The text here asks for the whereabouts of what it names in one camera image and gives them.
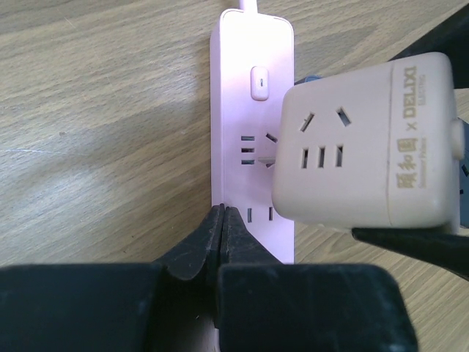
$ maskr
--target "wooden floor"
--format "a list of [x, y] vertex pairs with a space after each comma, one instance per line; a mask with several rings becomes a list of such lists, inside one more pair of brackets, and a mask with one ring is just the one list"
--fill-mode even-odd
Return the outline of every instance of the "wooden floor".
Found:
[[[464, 0], [259, 0], [296, 79], [384, 62]], [[4, 0], [0, 264], [150, 261], [210, 208], [209, 36], [235, 0]], [[469, 95], [458, 94], [469, 118]], [[469, 283], [297, 226], [302, 262], [388, 269], [422, 351], [469, 351]]]

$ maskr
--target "white cable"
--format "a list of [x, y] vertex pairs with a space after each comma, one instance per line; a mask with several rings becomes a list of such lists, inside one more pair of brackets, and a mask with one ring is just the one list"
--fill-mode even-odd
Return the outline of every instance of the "white cable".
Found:
[[240, 0], [240, 9], [244, 12], [257, 13], [257, 0]]

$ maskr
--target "power adapter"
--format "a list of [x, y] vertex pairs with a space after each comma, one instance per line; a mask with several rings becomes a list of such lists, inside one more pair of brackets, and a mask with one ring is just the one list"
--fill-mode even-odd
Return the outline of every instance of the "power adapter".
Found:
[[464, 151], [443, 54], [299, 84], [284, 98], [273, 204], [309, 224], [456, 232]]
[[248, 231], [283, 263], [294, 260], [293, 221], [272, 203], [281, 106], [293, 87], [293, 29], [257, 12], [224, 11], [210, 37], [212, 203], [238, 208]]

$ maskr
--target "wood grain surface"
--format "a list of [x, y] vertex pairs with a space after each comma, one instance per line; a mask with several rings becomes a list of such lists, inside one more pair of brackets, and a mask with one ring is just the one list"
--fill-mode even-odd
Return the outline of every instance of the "wood grain surface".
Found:
[[[295, 29], [296, 79], [384, 62], [463, 0], [259, 0]], [[209, 37], [227, 0], [4, 0], [0, 264], [150, 261], [210, 208]], [[469, 118], [469, 95], [458, 93]], [[397, 278], [422, 351], [469, 351], [469, 283], [297, 225], [302, 262]]]

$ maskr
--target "round button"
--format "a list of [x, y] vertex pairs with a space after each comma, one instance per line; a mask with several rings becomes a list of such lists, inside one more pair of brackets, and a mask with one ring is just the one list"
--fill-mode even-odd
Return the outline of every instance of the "round button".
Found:
[[455, 159], [462, 160], [464, 158], [464, 124], [460, 119], [451, 121], [451, 149]]

